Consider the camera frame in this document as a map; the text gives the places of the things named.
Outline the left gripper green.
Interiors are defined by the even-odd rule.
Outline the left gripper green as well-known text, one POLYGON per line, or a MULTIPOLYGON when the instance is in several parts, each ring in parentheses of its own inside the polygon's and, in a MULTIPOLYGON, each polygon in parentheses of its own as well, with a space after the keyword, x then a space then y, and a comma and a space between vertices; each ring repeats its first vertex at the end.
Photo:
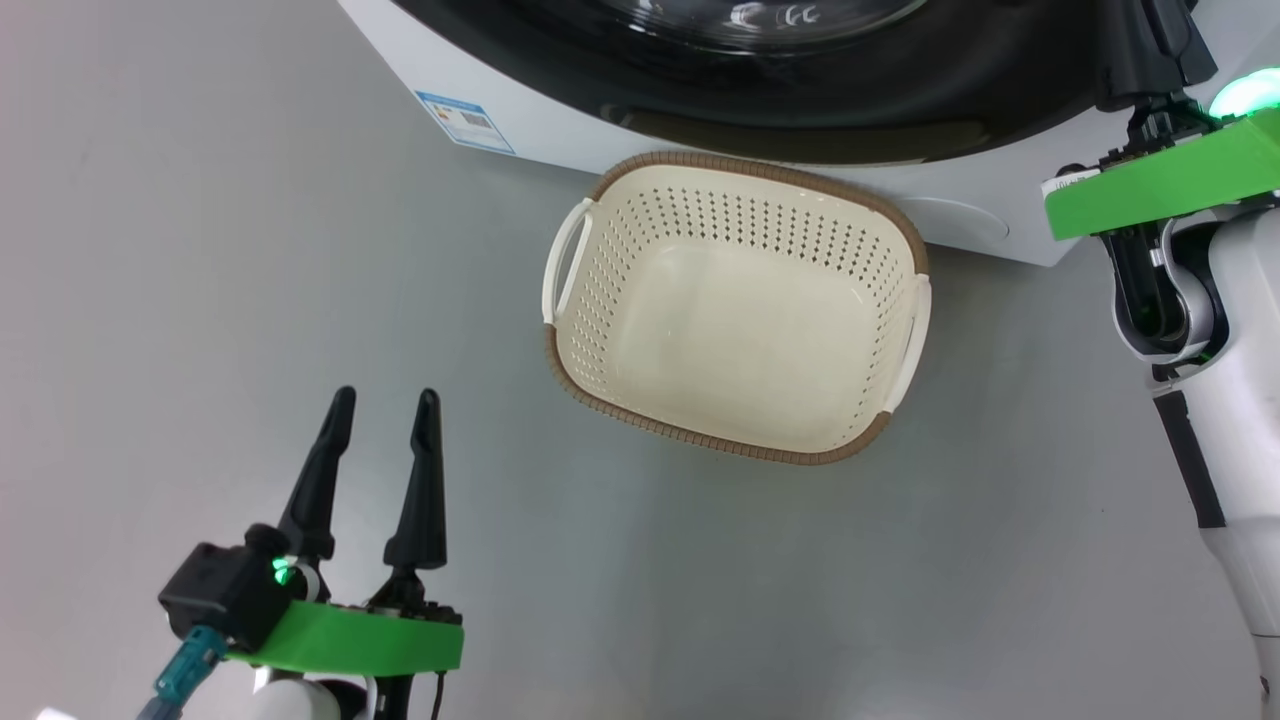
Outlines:
MULTIPOLYGON (((278 523, 288 555, 330 560, 337 478, 349 447, 357 393, 333 396, 291 497, 278 523)), ((302 674, 430 674, 460 669, 465 629, 452 607, 428 602, 417 570, 448 562, 442 401, 426 388, 410 436, 413 462, 396 533, 383 562, 389 580, 370 605, 343 606, 294 600, 253 651, 230 650, 228 659, 251 666, 302 674)))

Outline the white front-load washing machine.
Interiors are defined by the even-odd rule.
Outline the white front-load washing machine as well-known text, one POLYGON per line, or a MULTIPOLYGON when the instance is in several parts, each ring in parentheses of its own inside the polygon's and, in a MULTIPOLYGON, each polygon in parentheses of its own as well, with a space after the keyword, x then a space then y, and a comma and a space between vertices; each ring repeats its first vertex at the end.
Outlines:
MULTIPOLYGON (((425 28, 393 0, 337 1, 412 95, 419 90, 483 106, 518 158, 603 174, 644 152, 710 152, 612 126, 541 95, 425 28)), ((1044 219, 1042 184, 1065 167, 1092 164, 1125 138, 1125 115, 1097 110, 1094 90, 1096 53, 1091 105, 1084 111, 1030 137, 963 158, 854 167, 768 163, 831 176, 895 204, 933 197, 982 208, 1005 220, 1010 234, 1002 247, 980 254, 1052 266, 1071 243, 1053 238, 1044 219)))

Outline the blue energy label sticker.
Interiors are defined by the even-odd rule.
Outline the blue energy label sticker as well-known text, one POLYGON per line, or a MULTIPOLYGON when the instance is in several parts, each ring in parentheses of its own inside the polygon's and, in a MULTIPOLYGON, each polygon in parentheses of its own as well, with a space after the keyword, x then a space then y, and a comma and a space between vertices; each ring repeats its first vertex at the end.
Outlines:
POLYGON ((480 105, 415 90, 415 97, 433 117, 451 141, 507 156, 517 152, 480 105))

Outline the cream perforated laundry basket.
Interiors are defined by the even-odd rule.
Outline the cream perforated laundry basket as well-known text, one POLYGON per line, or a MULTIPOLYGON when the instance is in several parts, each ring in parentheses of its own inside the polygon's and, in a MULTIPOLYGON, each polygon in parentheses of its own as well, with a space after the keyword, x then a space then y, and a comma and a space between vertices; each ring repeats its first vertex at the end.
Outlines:
POLYGON ((700 152, 611 168, 562 220, 541 283, 550 372, 580 404, 800 466, 884 430, 931 309, 925 243, 896 204, 700 152))

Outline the round filter cover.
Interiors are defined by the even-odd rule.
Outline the round filter cover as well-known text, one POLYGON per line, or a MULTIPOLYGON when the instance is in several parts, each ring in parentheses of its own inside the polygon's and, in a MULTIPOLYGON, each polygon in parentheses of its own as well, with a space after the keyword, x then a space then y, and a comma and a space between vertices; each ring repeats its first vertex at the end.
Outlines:
POLYGON ((1009 224, 993 213, 947 199, 906 197, 899 208, 927 243, 986 252, 1002 247, 1009 224))

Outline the black-rimmed glass washer door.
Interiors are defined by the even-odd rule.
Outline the black-rimmed glass washer door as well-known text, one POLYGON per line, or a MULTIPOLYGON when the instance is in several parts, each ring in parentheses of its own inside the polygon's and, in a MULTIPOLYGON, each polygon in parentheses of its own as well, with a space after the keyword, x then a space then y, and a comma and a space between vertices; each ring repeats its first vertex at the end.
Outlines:
POLYGON ((1091 105, 1100 0, 393 0, 521 85, 710 152, 937 161, 1091 105))

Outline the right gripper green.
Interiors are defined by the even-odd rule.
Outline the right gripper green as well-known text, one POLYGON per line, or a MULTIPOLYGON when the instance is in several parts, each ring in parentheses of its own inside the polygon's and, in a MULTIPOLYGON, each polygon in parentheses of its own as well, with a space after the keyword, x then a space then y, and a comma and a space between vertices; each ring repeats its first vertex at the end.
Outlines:
MULTIPOLYGON (((1219 65, 1193 17, 1199 0, 1096 0, 1096 108, 1146 95, 1149 27, 1161 92, 1212 79, 1219 65)), ((1170 220, 1280 191, 1280 102, 1216 117, 1192 97, 1139 102, 1128 141, 1094 167, 1042 184, 1052 236, 1074 240, 1170 220)))

